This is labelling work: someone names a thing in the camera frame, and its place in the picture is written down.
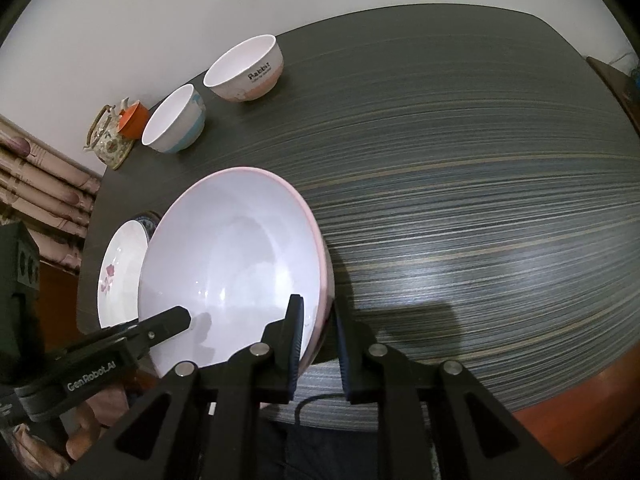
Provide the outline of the person's left hand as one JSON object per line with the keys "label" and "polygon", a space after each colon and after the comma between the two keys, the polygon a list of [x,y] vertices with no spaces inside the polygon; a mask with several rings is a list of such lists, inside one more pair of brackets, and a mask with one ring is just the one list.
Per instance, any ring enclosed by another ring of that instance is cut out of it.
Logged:
{"label": "person's left hand", "polygon": [[57,479],[126,414],[138,392],[136,376],[122,378],[50,419],[1,430],[3,442],[29,479]]}

